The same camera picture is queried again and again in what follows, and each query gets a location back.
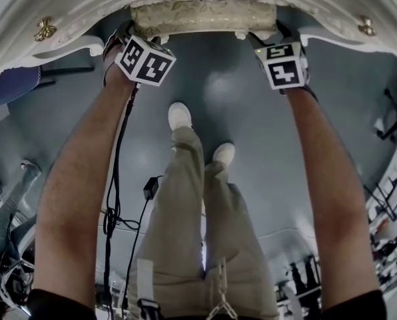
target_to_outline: white box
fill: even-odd
[[[115,63],[131,81],[159,87],[176,60],[163,46],[133,35]]]
[[[306,85],[299,42],[281,44],[255,50],[273,90]]]

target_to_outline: floor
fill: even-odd
[[[281,11],[290,22],[313,22]],[[101,26],[92,32],[108,34]],[[206,160],[224,141],[236,145],[230,180],[248,203],[250,218],[274,280],[282,281],[288,263],[315,247],[312,215],[300,144],[286,99],[271,91],[248,41],[231,33],[171,37],[167,46],[177,63],[160,88],[143,86],[121,148],[122,217],[138,219],[149,177],[163,174],[171,160],[167,110],[182,101],[191,110]],[[382,53],[359,53],[311,40],[308,60],[315,90],[327,117],[354,160],[362,182],[372,187],[394,150],[375,136],[373,124],[389,109],[385,87],[395,87],[397,60]],[[43,170],[23,206],[34,214],[41,188],[58,152],[101,88],[101,60],[87,51],[52,66],[96,70],[58,80],[54,87],[33,91],[9,105],[11,116],[0,122],[0,178],[7,184],[27,158]],[[141,232],[148,225],[150,204]],[[125,274],[134,234],[113,235],[113,269]],[[104,261],[105,237],[99,231],[98,259]]]

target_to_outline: gold drawer knob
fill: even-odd
[[[34,35],[34,40],[44,41],[45,39],[51,38],[55,34],[57,28],[49,24],[51,20],[51,17],[46,17],[37,23],[37,27],[40,27],[41,30]]]
[[[376,32],[372,27],[373,21],[371,20],[371,18],[366,17],[365,15],[360,16],[360,18],[363,21],[363,25],[358,26],[360,32],[369,37],[374,37],[376,35]]]

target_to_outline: black shirt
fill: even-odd
[[[82,319],[96,320],[95,313],[88,307],[65,297],[34,289],[28,299],[30,320],[61,320]],[[195,317],[185,317],[184,320],[194,320]],[[386,308],[381,291],[356,297],[340,305],[334,306],[321,316],[322,320],[355,320],[371,319],[386,320]]]

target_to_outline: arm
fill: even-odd
[[[304,155],[323,308],[379,289],[364,194],[354,166],[311,94],[287,90]]]
[[[97,229],[113,141],[133,90],[118,67],[62,149],[41,196],[34,288],[95,308]]]

